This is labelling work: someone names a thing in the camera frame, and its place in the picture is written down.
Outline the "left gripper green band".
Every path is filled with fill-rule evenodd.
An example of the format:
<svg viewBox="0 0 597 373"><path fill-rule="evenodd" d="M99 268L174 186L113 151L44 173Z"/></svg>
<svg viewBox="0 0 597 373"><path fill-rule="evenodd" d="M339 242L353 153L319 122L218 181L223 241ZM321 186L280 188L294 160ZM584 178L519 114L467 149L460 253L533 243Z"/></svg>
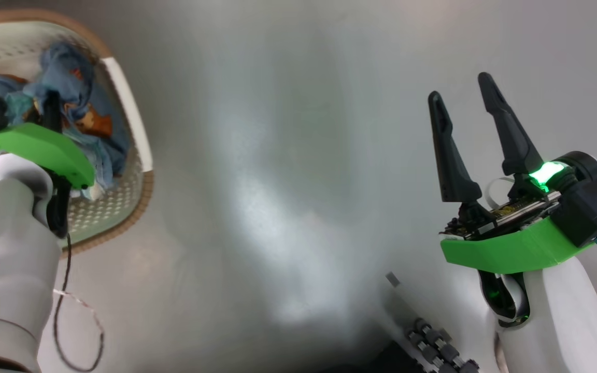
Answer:
<svg viewBox="0 0 597 373"><path fill-rule="evenodd" d="M41 104L41 125L24 123L0 130L0 150L66 178L74 189L95 183L95 168L80 147L63 134L60 95L48 91Z"/></svg>

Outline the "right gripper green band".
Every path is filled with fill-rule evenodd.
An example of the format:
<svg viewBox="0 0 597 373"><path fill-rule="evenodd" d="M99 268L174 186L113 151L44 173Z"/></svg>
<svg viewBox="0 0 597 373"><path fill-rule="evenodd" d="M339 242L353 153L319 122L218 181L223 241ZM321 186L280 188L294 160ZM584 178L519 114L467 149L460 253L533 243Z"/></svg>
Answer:
<svg viewBox="0 0 597 373"><path fill-rule="evenodd" d="M504 174L530 174L526 182L539 194L526 194L496 206L491 209L489 223L466 227L451 222L439 234L443 255L450 264L493 274L524 273L562 264L593 245L572 243L552 219L561 193L549 189L547 182L558 172L573 168L564 162L544 163L491 74L479 73L478 83L501 143ZM467 172L453 138L453 123L438 91L428 96L428 107L442 201L478 203L481 188Z"/></svg>

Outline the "blue bear print garment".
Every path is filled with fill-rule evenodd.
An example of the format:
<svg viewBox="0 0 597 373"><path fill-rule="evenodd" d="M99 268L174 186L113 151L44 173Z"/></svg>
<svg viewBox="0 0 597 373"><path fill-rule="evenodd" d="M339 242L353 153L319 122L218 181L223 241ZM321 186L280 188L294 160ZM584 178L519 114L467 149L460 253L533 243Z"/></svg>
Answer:
<svg viewBox="0 0 597 373"><path fill-rule="evenodd" d="M40 73L32 80L0 74L0 100L8 126L42 123L51 94L59 97L62 133L80 148L94 169L94 185L81 192L99 200L116 188L130 151L130 138L119 109L97 82L95 65L79 49L56 42L40 55Z"/></svg>

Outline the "cream perforated laundry basket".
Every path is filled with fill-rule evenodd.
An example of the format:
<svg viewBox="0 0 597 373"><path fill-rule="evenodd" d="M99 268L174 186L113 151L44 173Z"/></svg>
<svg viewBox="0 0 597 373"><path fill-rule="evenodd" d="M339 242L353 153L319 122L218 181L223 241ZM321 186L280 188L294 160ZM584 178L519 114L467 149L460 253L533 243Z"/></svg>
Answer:
<svg viewBox="0 0 597 373"><path fill-rule="evenodd" d="M130 139L123 177L102 198L76 198L69 208L73 253L125 233L147 210L154 189L152 152L146 129L125 74L110 48L89 28L66 15L43 9L0 10L0 74L31 79L39 57L53 42L81 50L96 65L98 83L121 114Z"/></svg>

